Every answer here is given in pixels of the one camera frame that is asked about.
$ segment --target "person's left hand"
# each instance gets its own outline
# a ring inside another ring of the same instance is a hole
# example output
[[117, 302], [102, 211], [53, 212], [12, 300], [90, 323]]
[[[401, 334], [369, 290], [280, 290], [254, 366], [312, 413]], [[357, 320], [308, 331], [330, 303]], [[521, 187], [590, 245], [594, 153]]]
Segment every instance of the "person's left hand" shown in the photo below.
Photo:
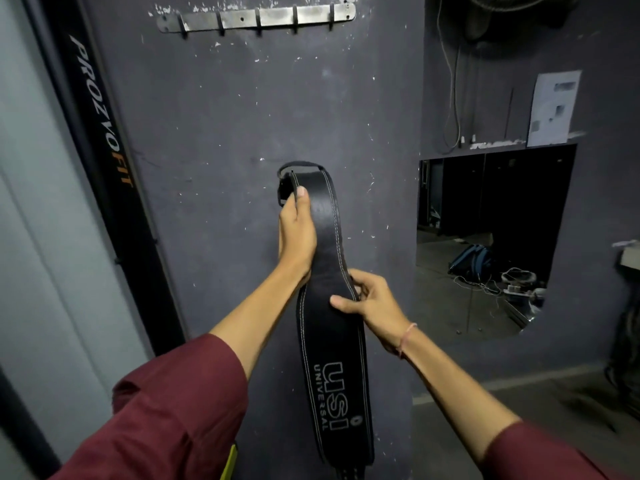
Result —
[[278, 256], [279, 266], [286, 267], [306, 283], [311, 274], [311, 261], [316, 252], [316, 227], [311, 220], [311, 202], [304, 187], [291, 194], [280, 211]]

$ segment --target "floor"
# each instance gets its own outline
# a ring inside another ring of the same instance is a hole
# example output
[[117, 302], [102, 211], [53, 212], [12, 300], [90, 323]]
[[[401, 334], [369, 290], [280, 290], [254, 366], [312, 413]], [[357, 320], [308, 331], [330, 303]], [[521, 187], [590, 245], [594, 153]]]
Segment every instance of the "floor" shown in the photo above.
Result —
[[469, 236], [466, 242], [418, 231], [415, 288], [411, 318], [437, 344], [500, 339], [520, 327], [502, 311], [498, 298], [447, 274], [449, 263], [468, 242], [489, 244], [489, 235]]
[[[640, 479], [640, 421], [618, 407], [601, 372], [509, 387], [493, 394], [523, 419], [604, 467]], [[413, 407], [413, 480], [480, 480], [475, 464], [433, 402]]]

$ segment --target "pink thread bracelet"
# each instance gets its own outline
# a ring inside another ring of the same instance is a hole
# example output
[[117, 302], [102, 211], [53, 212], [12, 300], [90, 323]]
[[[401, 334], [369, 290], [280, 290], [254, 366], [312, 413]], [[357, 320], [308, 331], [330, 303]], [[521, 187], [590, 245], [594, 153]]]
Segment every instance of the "pink thread bracelet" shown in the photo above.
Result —
[[417, 327], [417, 326], [418, 326], [418, 323], [412, 323], [404, 331], [404, 334], [403, 334], [402, 338], [400, 339], [400, 345], [398, 345], [398, 347], [396, 348], [396, 350], [398, 351], [398, 358], [402, 358], [402, 346], [404, 345], [404, 342], [406, 341], [406, 338], [409, 336], [409, 332], [411, 332], [413, 327]]

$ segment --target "maroon shirt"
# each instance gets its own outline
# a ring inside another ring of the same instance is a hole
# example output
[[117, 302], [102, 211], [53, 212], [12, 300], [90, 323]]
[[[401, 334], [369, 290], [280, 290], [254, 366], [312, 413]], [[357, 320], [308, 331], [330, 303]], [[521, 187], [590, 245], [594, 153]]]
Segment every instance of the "maroon shirt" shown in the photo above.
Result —
[[[203, 335], [124, 377], [113, 390], [114, 416], [51, 480], [218, 479], [247, 403], [240, 361], [222, 340]], [[498, 435], [482, 470], [500, 480], [613, 478], [523, 422]]]

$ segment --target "black leather belt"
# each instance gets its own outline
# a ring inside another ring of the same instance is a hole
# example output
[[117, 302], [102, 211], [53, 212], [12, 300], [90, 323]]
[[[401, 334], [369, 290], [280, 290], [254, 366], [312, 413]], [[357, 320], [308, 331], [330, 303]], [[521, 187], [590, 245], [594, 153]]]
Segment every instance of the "black leather belt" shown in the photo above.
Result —
[[[283, 174], [297, 166], [317, 170]], [[311, 279], [300, 289], [296, 309], [316, 444], [320, 457], [338, 470], [340, 478], [361, 479], [374, 459], [367, 351], [362, 320], [329, 304], [333, 294], [358, 299], [344, 261], [335, 190], [329, 174], [315, 163], [287, 163], [278, 170], [278, 178], [281, 206], [299, 185], [308, 190], [316, 226]]]

